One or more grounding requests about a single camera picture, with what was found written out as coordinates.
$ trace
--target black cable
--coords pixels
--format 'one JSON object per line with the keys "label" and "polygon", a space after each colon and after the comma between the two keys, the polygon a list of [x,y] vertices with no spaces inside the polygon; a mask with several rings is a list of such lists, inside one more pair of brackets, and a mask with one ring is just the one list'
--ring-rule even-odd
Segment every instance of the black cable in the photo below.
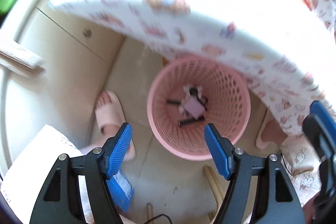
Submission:
{"label": "black cable", "polygon": [[287,168],[287,165],[286,165],[286,162],[285,162],[284,155],[283,155],[282,151],[281,151],[281,157],[282,157],[282,160],[283,160],[283,165],[285,166],[287,172],[293,177],[292,173]]}
{"label": "black cable", "polygon": [[170,217],[169,217],[168,215],[165,215],[165,214],[160,214],[160,215],[158,215],[158,216],[155,216],[155,217],[151,218],[150,220],[146,221],[144,224],[148,224],[148,223],[150,223],[151,221],[153,221],[153,220],[155,220],[155,219],[157,219],[157,218],[159,218],[159,217],[162,217],[162,216],[166,217],[166,218],[168,219],[168,221],[169,221],[170,224],[173,224],[173,222],[172,222],[172,220],[170,219]]}

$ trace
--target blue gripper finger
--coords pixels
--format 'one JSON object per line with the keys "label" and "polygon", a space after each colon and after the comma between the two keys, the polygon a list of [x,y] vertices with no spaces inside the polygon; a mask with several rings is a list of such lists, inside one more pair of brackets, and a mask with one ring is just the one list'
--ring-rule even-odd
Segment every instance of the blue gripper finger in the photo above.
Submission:
{"label": "blue gripper finger", "polygon": [[223,138],[212,123],[205,126],[204,138],[218,173],[226,180],[230,180],[231,175],[235,172],[235,162],[232,154],[235,148],[232,143],[229,139]]}
{"label": "blue gripper finger", "polygon": [[103,146],[104,159],[100,169],[106,174],[108,180],[118,173],[127,149],[132,140],[132,127],[124,122],[114,137],[107,139]]}
{"label": "blue gripper finger", "polygon": [[329,132],[330,137],[333,140],[334,145],[336,146],[335,122],[320,101],[312,102],[312,104],[310,105],[310,114],[316,115],[319,118],[326,130]]}

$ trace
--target toe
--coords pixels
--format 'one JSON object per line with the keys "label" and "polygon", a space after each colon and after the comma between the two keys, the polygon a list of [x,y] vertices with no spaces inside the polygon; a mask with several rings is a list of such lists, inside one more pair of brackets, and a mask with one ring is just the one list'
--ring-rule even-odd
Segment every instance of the toe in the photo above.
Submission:
{"label": "toe", "polygon": [[100,94],[97,100],[96,108],[101,108],[103,104],[104,104],[104,98],[103,95]]}
{"label": "toe", "polygon": [[105,104],[112,102],[110,95],[106,91],[103,92],[102,96],[104,98]]}

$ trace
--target drawer knob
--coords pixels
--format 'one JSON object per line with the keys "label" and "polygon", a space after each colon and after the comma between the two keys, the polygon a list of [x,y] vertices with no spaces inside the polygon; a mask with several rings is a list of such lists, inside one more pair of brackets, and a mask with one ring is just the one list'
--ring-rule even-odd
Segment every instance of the drawer knob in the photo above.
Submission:
{"label": "drawer knob", "polygon": [[85,38],[90,38],[92,36],[92,31],[90,29],[84,29],[83,36]]}

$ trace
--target wooden chair leg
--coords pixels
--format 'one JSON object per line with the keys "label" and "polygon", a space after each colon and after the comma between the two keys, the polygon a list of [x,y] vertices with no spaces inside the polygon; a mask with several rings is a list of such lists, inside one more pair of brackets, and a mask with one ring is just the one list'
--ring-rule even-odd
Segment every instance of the wooden chair leg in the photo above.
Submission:
{"label": "wooden chair leg", "polygon": [[147,221],[154,217],[153,206],[151,203],[147,203]]}
{"label": "wooden chair leg", "polygon": [[212,169],[211,166],[208,165],[204,165],[203,166],[203,173],[210,185],[211,191],[214,195],[214,198],[216,200],[216,210],[212,211],[211,213],[209,213],[209,218],[210,218],[210,224],[213,223],[213,221],[215,220],[215,217],[217,216],[217,213],[223,203],[223,197],[225,196],[225,193],[221,187],[221,185],[219,184],[219,180],[214,172],[214,170]]}

